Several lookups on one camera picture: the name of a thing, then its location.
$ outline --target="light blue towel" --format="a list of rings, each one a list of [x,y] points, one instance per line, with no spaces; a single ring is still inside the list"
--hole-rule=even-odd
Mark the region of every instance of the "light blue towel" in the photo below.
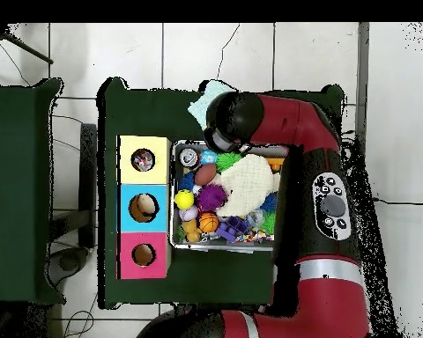
[[[188,111],[196,118],[202,130],[207,127],[206,114],[208,106],[221,93],[227,92],[236,92],[236,90],[226,84],[211,80],[205,87],[204,95],[198,101],[190,103]]]

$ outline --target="green table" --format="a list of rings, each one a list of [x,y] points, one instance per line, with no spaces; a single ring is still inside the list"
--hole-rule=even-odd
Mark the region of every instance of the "green table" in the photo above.
[[[265,94],[315,102],[340,132],[344,94],[338,85],[328,85],[321,92]],[[118,77],[108,79],[100,88],[98,152],[103,159],[99,159],[99,219],[105,220],[105,229],[99,233],[98,252],[102,307],[120,302],[262,304],[271,299],[271,253],[173,249],[167,278],[134,281],[115,278],[116,136],[163,136],[171,142],[203,140],[199,124],[187,110],[189,103],[201,95],[173,90],[129,90]]]
[[[61,80],[0,86],[0,301],[62,303],[44,275],[49,242],[48,115]]]

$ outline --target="blue box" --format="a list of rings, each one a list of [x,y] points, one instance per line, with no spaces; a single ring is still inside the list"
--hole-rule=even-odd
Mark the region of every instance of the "blue box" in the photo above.
[[[139,223],[130,215],[130,201],[137,195],[155,198],[159,210],[152,221]],[[121,185],[121,232],[167,232],[168,201],[167,185]]]

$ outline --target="shape sorter box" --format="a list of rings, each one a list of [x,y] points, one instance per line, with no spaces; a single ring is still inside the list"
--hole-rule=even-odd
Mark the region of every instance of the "shape sorter box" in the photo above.
[[[120,280],[165,278],[171,263],[171,246],[167,243],[165,232],[121,233],[121,249],[119,253]],[[140,266],[134,261],[134,250],[146,244],[154,257],[148,266]]]
[[[116,138],[122,184],[168,184],[170,142],[165,137],[118,136]],[[148,171],[134,168],[132,159],[135,152],[147,150],[153,156],[153,167]]]
[[[124,184],[121,189],[120,213],[121,224],[118,230],[128,232],[168,232],[168,185],[131,185]],[[153,220],[139,223],[130,214],[130,204],[139,195],[149,195],[155,202]]]

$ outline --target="robot control panel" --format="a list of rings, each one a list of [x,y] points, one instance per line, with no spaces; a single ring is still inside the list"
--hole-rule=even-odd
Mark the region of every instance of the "robot control panel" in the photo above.
[[[343,181],[335,173],[321,173],[314,180],[312,194],[318,230],[330,239],[348,239],[351,221]]]

